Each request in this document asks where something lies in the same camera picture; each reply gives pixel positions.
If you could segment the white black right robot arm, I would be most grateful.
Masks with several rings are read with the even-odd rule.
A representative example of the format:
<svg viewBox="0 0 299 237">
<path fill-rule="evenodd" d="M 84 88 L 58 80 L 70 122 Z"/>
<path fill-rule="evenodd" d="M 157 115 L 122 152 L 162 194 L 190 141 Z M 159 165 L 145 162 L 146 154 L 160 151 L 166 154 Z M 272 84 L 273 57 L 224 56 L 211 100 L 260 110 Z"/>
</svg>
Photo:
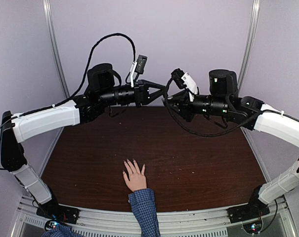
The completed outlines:
<svg viewBox="0 0 299 237">
<path fill-rule="evenodd" d="M 299 120 L 278 111 L 251 96 L 239 97 L 234 71 L 217 69 L 209 72 L 210 94 L 201 95 L 192 77 L 176 69 L 164 91 L 163 103 L 171 116 L 178 114 L 187 122 L 195 115 L 221 117 L 235 128 L 264 132 L 299 148 Z M 263 207 L 299 186 L 299 158 L 272 181 L 254 189 L 244 213 L 255 218 Z"/>
</svg>

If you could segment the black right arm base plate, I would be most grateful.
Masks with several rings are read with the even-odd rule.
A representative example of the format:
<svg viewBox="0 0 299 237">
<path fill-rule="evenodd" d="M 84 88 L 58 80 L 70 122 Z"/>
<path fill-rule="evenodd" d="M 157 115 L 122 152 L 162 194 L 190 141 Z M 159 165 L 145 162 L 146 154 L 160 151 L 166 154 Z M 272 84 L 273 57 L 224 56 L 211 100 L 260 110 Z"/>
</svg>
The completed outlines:
<svg viewBox="0 0 299 237">
<path fill-rule="evenodd" d="M 269 208 L 257 208 L 248 204 L 230 207 L 227 210 L 230 223 L 244 222 L 251 219 L 259 219 L 270 213 Z"/>
</svg>

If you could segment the mannequin hand with painted nails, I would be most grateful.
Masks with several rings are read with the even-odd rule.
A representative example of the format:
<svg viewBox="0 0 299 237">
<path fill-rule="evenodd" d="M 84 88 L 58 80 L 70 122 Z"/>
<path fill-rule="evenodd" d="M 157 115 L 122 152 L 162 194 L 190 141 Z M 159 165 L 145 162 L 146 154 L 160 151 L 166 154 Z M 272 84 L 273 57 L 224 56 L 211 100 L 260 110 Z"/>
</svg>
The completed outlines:
<svg viewBox="0 0 299 237">
<path fill-rule="evenodd" d="M 126 171 L 123 171 L 123 178 L 126 186 L 132 191 L 139 191 L 147 189 L 147 180 L 145 176 L 145 164 L 139 168 L 136 160 L 130 161 L 129 159 L 124 161 Z"/>
</svg>

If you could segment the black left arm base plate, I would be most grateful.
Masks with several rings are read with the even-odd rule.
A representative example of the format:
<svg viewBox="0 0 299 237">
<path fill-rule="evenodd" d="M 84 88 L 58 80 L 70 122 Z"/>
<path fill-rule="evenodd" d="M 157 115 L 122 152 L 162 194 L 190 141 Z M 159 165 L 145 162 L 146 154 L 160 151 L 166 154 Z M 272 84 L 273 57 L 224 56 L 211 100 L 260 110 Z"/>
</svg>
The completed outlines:
<svg viewBox="0 0 299 237">
<path fill-rule="evenodd" d="M 58 205 L 56 207 L 38 207 L 36 214 L 64 224 L 76 224 L 80 210 L 73 207 Z"/>
</svg>

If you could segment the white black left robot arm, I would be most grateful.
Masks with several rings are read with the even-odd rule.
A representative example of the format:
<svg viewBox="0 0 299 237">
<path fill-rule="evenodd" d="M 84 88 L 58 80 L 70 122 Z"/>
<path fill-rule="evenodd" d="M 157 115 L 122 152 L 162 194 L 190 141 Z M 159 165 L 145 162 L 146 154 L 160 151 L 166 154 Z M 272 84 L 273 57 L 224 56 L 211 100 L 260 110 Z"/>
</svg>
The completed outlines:
<svg viewBox="0 0 299 237">
<path fill-rule="evenodd" d="M 28 190 L 51 219 L 62 215 L 52 191 L 34 171 L 26 157 L 22 142 L 51 130 L 89 123 L 115 105 L 134 103 L 137 107 L 148 105 L 162 96 L 165 87 L 147 80 L 135 81 L 133 74 L 140 75 L 143 66 L 136 63 L 129 76 L 130 83 L 115 85 L 114 79 L 121 79 L 109 63 L 94 66 L 87 72 L 88 86 L 82 95 L 74 96 L 60 105 L 52 105 L 34 112 L 2 115 L 0 126 L 1 169 L 13 174 Z"/>
</svg>

